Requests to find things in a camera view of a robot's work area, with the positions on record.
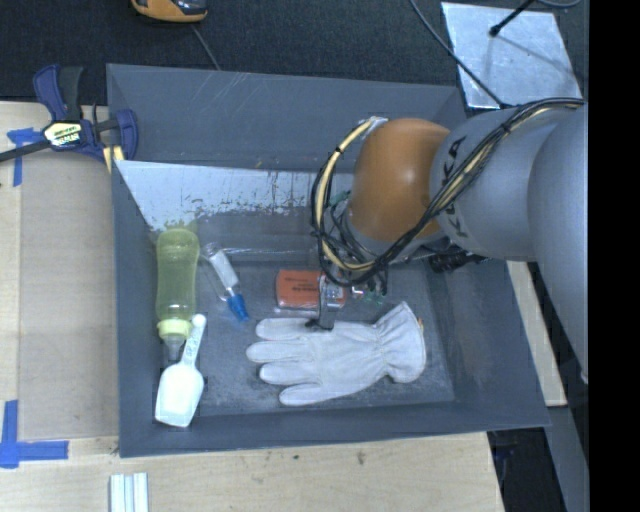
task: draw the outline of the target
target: work glove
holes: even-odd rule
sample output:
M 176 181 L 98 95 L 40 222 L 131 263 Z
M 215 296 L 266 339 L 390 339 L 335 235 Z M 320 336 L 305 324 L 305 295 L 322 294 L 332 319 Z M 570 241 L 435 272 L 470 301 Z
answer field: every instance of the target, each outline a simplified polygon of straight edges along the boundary
M 256 327 L 265 340 L 247 349 L 260 378 L 279 386 L 283 405 L 314 404 L 357 393 L 385 375 L 394 382 L 417 379 L 427 354 L 418 323 L 402 302 L 375 324 L 336 321 L 333 330 L 317 331 L 301 318 L 269 318 Z

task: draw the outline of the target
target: wire bundle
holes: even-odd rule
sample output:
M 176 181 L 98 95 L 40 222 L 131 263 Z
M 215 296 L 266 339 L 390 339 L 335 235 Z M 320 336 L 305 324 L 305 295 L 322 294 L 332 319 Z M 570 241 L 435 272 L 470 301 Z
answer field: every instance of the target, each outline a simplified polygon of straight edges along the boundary
M 416 238 L 427 223 L 447 209 L 482 173 L 502 140 L 525 122 L 544 112 L 552 109 L 575 110 L 583 104 L 584 101 L 580 99 L 550 98 L 514 108 L 513 115 L 480 141 L 460 165 L 452 171 L 449 181 L 433 196 L 418 223 L 378 256 L 364 250 L 353 236 L 350 236 L 342 221 L 346 208 L 337 217 L 335 213 L 337 204 L 335 202 L 332 204 L 330 197 L 336 162 L 355 139 L 366 134 L 373 124 L 373 119 L 366 120 L 356 126 L 329 156 L 326 164 L 316 176 L 311 190 L 312 235 L 317 238 L 320 265 L 327 278 L 343 287 L 367 283 L 371 291 L 377 291 L 384 295 L 388 266 Z M 327 215 L 330 215 L 333 220 L 330 230 L 326 229 Z M 338 231 L 338 236 L 334 236 L 334 229 Z

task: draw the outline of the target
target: plastic bottle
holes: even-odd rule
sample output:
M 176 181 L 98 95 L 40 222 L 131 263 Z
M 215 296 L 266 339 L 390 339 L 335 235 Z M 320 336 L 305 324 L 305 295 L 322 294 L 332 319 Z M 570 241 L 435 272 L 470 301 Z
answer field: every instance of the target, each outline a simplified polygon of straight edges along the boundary
M 209 243 L 202 248 L 202 254 L 211 263 L 220 280 L 219 283 L 216 283 L 221 285 L 216 286 L 218 296 L 226 301 L 229 309 L 238 320 L 241 322 L 248 320 L 249 315 L 244 303 L 244 297 L 240 293 L 240 281 L 224 250 L 215 243 Z
M 200 255 L 198 237 L 185 228 L 169 228 L 158 237 L 158 333 L 169 350 L 169 359 L 178 358 L 180 347 L 191 332 L 196 312 L 196 266 Z

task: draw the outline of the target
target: black stand leg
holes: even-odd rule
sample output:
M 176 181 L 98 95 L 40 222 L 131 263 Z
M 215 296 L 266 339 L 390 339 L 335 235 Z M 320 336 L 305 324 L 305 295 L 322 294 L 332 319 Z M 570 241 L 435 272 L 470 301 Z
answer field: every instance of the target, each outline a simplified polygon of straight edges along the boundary
M 509 16 L 507 16 L 505 19 L 503 19 L 500 23 L 498 23 L 497 25 L 494 25 L 493 27 L 491 27 L 491 29 L 489 30 L 489 35 L 491 37 L 497 36 L 498 33 L 504 28 L 504 26 L 507 23 L 509 23 L 516 16 L 518 16 L 518 14 L 520 14 L 522 11 L 524 11 L 527 7 L 529 7 L 535 1 L 536 0 L 526 0 L 525 3 L 523 3 L 515 11 L 513 11 L 511 14 L 509 14 Z

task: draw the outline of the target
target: dark floor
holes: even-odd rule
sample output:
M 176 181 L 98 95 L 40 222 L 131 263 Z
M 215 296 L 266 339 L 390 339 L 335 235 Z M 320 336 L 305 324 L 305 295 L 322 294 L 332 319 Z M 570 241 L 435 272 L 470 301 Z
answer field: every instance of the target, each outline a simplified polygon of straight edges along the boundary
M 557 3 L 570 0 L 557 0 Z M 210 0 L 199 25 L 225 70 L 327 76 L 362 80 L 456 85 L 454 61 L 440 48 L 408 0 Z M 461 1 L 516 8 L 519 0 Z M 440 2 L 418 0 L 436 31 L 447 39 Z M 549 9 L 534 2 L 531 9 Z M 553 10 L 583 96 L 589 98 L 589 0 Z M 82 104 L 105 105 L 106 63 L 210 68 L 188 27 L 141 22 L 128 0 L 2 2 L 0 99 L 33 101 L 32 77 L 58 63 L 86 68 Z M 538 290 L 543 304 L 543 285 Z M 575 358 L 545 308 L 574 418 L 588 457 L 588 399 L 576 387 Z M 490 434 L 503 480 L 507 511 L 564 511 L 542 429 Z

